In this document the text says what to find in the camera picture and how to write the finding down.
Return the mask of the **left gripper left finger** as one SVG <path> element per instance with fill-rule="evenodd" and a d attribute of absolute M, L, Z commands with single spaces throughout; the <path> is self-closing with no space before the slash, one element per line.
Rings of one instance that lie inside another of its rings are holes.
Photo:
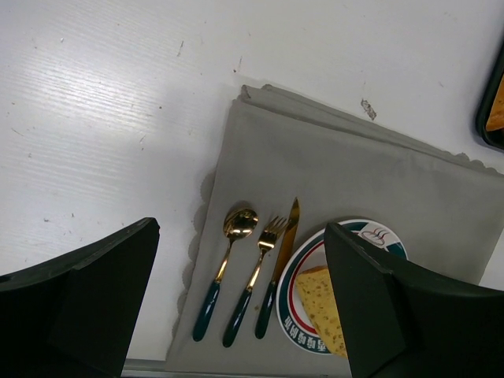
<path fill-rule="evenodd" d="M 1 277 L 3 377 L 118 377 L 158 249 L 153 217 Z"/>

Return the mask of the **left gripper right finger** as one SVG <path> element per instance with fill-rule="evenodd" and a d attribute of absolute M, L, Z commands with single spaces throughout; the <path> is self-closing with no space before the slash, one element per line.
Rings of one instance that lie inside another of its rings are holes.
<path fill-rule="evenodd" d="M 324 248 L 353 376 L 502 376 L 501 291 L 425 269 L 336 223 Z"/>

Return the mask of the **round toasted bread slice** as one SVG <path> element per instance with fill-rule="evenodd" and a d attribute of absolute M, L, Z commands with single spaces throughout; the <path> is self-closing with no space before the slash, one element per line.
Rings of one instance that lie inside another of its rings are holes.
<path fill-rule="evenodd" d="M 328 267 L 320 265 L 301 272 L 295 286 L 303 309 L 326 349 L 348 358 Z"/>

